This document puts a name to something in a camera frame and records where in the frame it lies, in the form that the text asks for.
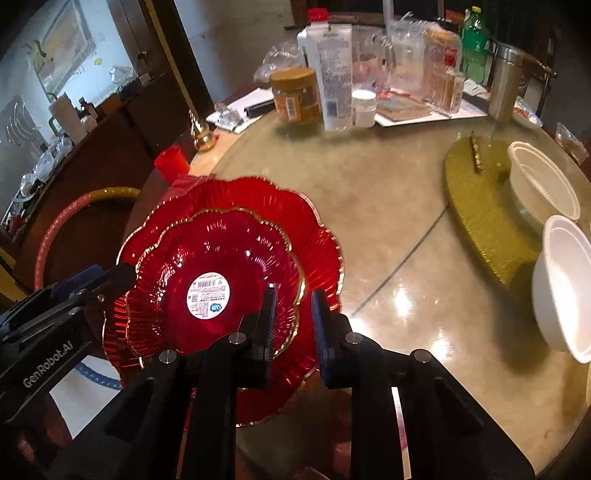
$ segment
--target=spice jar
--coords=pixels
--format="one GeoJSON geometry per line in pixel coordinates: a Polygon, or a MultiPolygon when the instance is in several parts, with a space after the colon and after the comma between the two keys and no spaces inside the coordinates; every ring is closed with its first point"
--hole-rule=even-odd
{"type": "Polygon", "coordinates": [[[316,72],[307,67],[293,67],[271,73],[275,108],[282,120],[306,124],[320,118],[316,72]]]}

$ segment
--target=sticker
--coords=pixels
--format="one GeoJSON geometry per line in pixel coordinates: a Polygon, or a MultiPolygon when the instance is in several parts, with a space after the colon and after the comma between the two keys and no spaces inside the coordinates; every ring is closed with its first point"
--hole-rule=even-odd
{"type": "Polygon", "coordinates": [[[187,292],[187,307],[201,320],[209,320],[224,311],[230,299],[230,284],[223,275],[208,272],[199,275],[187,292]]]}

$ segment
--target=wooden furniture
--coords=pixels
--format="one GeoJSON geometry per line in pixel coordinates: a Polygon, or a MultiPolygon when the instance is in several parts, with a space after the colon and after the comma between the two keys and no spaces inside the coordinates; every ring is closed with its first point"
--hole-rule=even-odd
{"type": "MultiPolygon", "coordinates": [[[[157,154],[187,130],[187,113],[176,85],[163,75],[76,145],[56,168],[16,238],[19,248],[14,277],[33,289],[41,240],[57,215],[79,196],[104,187],[140,189],[153,170],[157,154]]],[[[132,207],[129,201],[109,200],[84,208],[68,221],[47,257],[45,284],[92,263],[114,266],[132,207]]]]}

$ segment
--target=white wall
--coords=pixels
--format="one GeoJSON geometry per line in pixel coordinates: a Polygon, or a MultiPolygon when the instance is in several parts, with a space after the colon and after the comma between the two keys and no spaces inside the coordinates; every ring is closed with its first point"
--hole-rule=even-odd
{"type": "Polygon", "coordinates": [[[214,102],[252,83],[269,49],[292,25],[289,0],[175,0],[214,102]]]}
{"type": "MultiPolygon", "coordinates": [[[[47,125],[51,117],[47,110],[49,100],[33,70],[27,50],[22,46],[31,40],[43,39],[64,3],[65,0],[49,0],[43,5],[31,17],[0,61],[0,111],[15,95],[21,95],[33,120],[40,127],[41,134],[47,140],[52,136],[47,125]]],[[[112,88],[109,75],[111,66],[132,66],[106,0],[80,0],[80,6],[95,42],[96,54],[84,61],[79,69],[81,73],[73,75],[66,84],[65,91],[75,106],[81,96],[94,103],[106,97],[105,92],[112,88]],[[102,59],[100,66],[94,64],[97,58],[102,59]]]]}

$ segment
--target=stacked plates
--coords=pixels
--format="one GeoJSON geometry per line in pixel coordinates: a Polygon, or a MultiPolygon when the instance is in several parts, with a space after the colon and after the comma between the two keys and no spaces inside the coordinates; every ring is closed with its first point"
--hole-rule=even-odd
{"type": "Polygon", "coordinates": [[[311,202],[256,177],[196,183],[160,204],[118,262],[138,274],[103,329],[107,358],[124,381],[164,349],[192,353],[236,331],[275,286],[271,388],[238,393],[239,424],[279,412],[314,370],[310,293],[324,289],[338,310],[344,268],[311,202]]]}

